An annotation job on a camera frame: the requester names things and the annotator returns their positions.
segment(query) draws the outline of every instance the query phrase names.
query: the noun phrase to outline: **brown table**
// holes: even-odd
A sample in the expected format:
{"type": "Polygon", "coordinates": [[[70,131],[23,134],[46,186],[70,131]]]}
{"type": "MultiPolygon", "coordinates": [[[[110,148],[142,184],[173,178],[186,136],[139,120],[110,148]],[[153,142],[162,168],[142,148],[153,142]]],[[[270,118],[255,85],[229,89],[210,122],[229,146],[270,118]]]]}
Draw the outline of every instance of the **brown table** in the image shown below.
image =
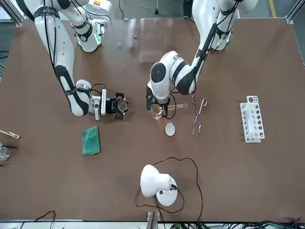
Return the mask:
{"type": "MultiPolygon", "coordinates": [[[[189,156],[199,167],[201,220],[305,221],[305,77],[293,27],[284,19],[236,21],[230,45],[209,56],[202,70],[196,95],[208,106],[197,138],[191,96],[176,96],[189,107],[171,120],[174,137],[164,133],[169,121],[153,120],[145,107],[152,64],[171,49],[191,62],[199,44],[195,26],[134,22],[114,21],[94,53],[75,48],[74,80],[105,83],[109,96],[124,92],[130,106],[122,121],[73,116],[34,24],[16,30],[0,84],[0,129],[22,138],[0,135],[2,143],[19,147],[0,168],[0,219],[34,219],[53,209],[57,219],[145,220],[151,208],[134,203],[142,168],[189,156]],[[239,104],[247,95],[259,97],[266,135],[260,144],[244,142],[239,104]],[[82,130],[95,125],[102,153],[83,157],[82,130]]],[[[195,221],[200,195],[192,163],[157,167],[176,179],[185,198],[184,210],[164,219],[195,221]]],[[[141,196],[139,204],[154,200],[141,196]]],[[[179,198],[169,209],[180,204],[179,198]]]]}

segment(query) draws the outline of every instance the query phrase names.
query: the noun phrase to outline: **white lamp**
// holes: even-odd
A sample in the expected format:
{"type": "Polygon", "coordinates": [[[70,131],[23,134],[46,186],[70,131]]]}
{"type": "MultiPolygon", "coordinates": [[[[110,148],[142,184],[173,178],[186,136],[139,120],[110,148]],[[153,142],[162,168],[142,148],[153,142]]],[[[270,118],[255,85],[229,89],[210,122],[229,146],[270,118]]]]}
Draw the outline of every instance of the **white lamp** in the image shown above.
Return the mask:
{"type": "Polygon", "coordinates": [[[146,165],[141,173],[141,191],[145,197],[156,195],[163,206],[172,205],[178,196],[176,181],[151,165],[146,165]]]}

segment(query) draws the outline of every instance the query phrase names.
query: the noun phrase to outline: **glass cup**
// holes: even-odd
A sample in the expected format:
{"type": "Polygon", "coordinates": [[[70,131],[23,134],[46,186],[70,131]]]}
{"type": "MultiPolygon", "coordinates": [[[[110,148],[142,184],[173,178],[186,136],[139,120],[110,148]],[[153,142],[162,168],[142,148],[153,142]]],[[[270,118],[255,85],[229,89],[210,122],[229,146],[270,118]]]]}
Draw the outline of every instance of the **glass cup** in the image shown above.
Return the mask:
{"type": "Polygon", "coordinates": [[[152,107],[152,115],[155,120],[162,118],[162,109],[158,105],[152,107]]]}

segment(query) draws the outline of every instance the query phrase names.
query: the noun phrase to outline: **small white dish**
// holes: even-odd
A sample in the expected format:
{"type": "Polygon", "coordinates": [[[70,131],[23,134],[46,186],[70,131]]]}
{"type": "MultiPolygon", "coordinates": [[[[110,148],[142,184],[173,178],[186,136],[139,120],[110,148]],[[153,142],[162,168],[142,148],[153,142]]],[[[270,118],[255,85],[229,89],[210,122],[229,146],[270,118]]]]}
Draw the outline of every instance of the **small white dish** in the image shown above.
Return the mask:
{"type": "Polygon", "coordinates": [[[165,126],[165,133],[167,136],[173,136],[173,134],[175,133],[175,126],[172,123],[168,123],[165,126]]]}

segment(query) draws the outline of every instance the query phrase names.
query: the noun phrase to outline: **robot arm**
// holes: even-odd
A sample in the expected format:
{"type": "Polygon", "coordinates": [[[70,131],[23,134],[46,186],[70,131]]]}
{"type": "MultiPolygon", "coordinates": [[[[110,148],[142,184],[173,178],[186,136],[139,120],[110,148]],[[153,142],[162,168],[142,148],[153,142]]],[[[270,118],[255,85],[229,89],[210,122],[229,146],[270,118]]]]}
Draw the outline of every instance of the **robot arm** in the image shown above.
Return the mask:
{"type": "MultiPolygon", "coordinates": [[[[116,94],[115,98],[106,98],[106,90],[100,96],[91,92],[91,84],[79,80],[74,84],[73,64],[74,48],[69,35],[63,26],[58,12],[62,12],[71,21],[75,29],[79,45],[85,52],[93,52],[101,44],[102,25],[100,20],[89,20],[82,7],[76,8],[69,0],[24,0],[25,5],[33,14],[40,38],[49,52],[54,73],[69,102],[69,107],[75,116],[82,117],[88,112],[95,113],[95,119],[100,115],[110,113],[114,118],[123,118],[127,111],[124,94],[116,94]]],[[[88,0],[77,0],[85,5],[88,0]]]]}
{"type": "Polygon", "coordinates": [[[222,50],[226,45],[227,35],[235,20],[235,8],[251,11],[258,0],[194,0],[193,18],[200,34],[200,44],[192,65],[175,51],[166,53],[159,62],[152,66],[150,81],[146,88],[146,108],[159,104],[165,110],[170,103],[170,84],[180,94],[194,93],[198,77],[211,48],[222,50]]]}

